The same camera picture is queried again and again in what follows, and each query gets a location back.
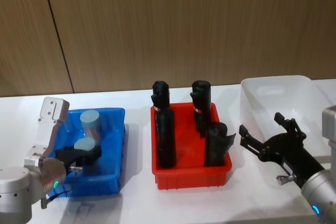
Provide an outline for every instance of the blue indicator light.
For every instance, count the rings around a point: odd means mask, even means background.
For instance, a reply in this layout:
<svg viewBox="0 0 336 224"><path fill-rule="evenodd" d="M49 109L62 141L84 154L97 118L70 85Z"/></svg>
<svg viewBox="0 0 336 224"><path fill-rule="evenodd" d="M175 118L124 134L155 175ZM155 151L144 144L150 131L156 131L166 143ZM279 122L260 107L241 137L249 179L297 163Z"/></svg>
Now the blue indicator light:
<svg viewBox="0 0 336 224"><path fill-rule="evenodd" d="M320 210L319 210L319 208L318 208L317 206L313 205L312 208L313 208L313 210L315 211L315 213L316 213L317 215L320 214Z"/></svg>

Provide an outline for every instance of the black cylindrical object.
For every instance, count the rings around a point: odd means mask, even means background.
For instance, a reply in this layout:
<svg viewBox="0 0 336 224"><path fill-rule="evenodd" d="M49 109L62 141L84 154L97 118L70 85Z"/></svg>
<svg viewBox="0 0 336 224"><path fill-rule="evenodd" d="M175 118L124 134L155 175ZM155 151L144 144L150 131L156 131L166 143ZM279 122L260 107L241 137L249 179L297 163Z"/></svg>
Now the black cylindrical object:
<svg viewBox="0 0 336 224"><path fill-rule="evenodd" d="M227 136L224 123L210 123L207 128L204 166L224 165L224 155L233 145L235 135Z"/></svg>
<svg viewBox="0 0 336 224"><path fill-rule="evenodd" d="M159 136L157 158L162 168L171 168L176 163L174 112L168 107L156 114L156 127Z"/></svg>
<svg viewBox="0 0 336 224"><path fill-rule="evenodd" d="M211 84L207 81L195 81L190 96L194 104L194 119L201 137L205 137L206 128L211 121Z"/></svg>
<svg viewBox="0 0 336 224"><path fill-rule="evenodd" d="M153 84L151 96L156 111L169 107L169 86L165 81L156 81Z"/></svg>

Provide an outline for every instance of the red plastic tray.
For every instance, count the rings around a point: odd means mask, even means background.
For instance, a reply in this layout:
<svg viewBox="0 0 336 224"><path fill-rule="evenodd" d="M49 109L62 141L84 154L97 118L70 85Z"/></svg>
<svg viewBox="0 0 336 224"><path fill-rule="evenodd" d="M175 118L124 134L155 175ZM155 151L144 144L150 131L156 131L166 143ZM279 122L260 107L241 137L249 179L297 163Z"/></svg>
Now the red plastic tray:
<svg viewBox="0 0 336 224"><path fill-rule="evenodd" d="M151 107L152 172L158 189L222 186L226 173L231 170L230 155L224 157L224 166L204 167L205 138L196 130L193 103L173 103L175 119L176 165L170 169L159 166L156 155L158 134L155 130L155 110ZM211 104L213 122L219 122L215 104Z"/></svg>

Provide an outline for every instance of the blue plastic tray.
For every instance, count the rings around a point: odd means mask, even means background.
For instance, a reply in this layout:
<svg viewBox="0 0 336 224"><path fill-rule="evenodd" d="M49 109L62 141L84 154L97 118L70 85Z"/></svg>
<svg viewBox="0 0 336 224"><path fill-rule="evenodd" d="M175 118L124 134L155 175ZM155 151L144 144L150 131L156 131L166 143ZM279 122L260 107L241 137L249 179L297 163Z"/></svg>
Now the blue plastic tray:
<svg viewBox="0 0 336 224"><path fill-rule="evenodd" d="M70 110L65 123L60 127L55 146L49 157L55 157L55 150L74 143L85 137L80 123L82 112L89 110ZM83 172L78 173L74 189L71 193L62 194L60 197L78 197L117 194L120 190L121 158L123 137L125 133L125 110L122 108L94 109L100 114L101 120L101 150L102 155L92 167L84 167ZM63 184L60 184L48 195L69 191L75 173L70 173Z"/></svg>

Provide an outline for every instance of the white label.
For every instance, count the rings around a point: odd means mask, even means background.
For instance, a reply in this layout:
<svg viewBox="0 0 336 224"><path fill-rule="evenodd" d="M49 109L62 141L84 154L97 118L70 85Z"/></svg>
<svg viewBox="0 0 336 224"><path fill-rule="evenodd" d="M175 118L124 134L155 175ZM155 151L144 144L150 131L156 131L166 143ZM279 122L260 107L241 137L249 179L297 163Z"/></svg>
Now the white label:
<svg viewBox="0 0 336 224"><path fill-rule="evenodd" d="M291 169L285 162L283 163L283 168L284 168L290 175L293 174L292 169Z"/></svg>

